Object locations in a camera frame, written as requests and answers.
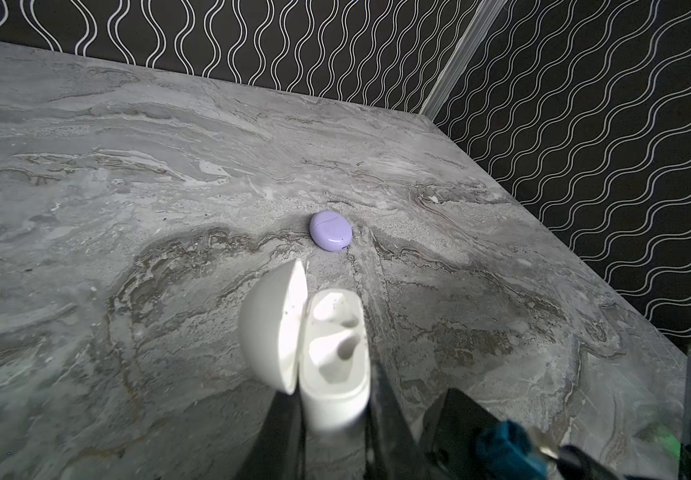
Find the white earbud charging case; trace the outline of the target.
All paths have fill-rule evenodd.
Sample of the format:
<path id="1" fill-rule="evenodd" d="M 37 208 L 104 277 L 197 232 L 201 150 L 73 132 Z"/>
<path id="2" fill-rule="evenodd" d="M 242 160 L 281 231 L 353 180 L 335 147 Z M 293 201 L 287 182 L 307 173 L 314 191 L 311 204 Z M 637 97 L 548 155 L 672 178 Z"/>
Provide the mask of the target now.
<path id="1" fill-rule="evenodd" d="M 359 421 L 371 393 L 365 308 L 346 289 L 309 293 L 298 259 L 264 274 L 237 322 L 242 355 L 274 390 L 299 394 L 305 426 L 333 434 Z"/>

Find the purple earbud charging case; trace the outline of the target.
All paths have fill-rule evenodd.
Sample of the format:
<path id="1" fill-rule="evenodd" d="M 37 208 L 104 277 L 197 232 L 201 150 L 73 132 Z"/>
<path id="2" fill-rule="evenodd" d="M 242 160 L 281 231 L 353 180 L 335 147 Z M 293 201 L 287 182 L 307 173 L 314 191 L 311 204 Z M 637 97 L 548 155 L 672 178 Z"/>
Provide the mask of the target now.
<path id="1" fill-rule="evenodd" d="M 345 250 L 353 241 L 353 228 L 349 220 L 331 210 L 313 214 L 308 230 L 313 242 L 327 252 Z"/>

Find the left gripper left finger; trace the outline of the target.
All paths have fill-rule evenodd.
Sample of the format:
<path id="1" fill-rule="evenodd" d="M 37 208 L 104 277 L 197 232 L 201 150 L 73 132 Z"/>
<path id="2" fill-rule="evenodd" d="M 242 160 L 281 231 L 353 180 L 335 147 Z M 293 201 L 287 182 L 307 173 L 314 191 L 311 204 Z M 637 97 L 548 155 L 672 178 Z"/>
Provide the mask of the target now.
<path id="1" fill-rule="evenodd" d="M 234 479 L 304 479 L 302 403 L 295 392 L 276 392 L 261 430 Z"/>

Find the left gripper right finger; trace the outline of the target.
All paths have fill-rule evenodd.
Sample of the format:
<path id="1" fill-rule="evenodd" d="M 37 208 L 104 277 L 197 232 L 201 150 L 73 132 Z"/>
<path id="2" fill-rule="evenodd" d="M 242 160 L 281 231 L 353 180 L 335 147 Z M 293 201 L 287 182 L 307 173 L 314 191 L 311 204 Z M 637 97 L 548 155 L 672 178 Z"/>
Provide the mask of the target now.
<path id="1" fill-rule="evenodd" d="M 431 479 L 385 368 L 371 362 L 371 393 L 365 423 L 365 479 Z"/>

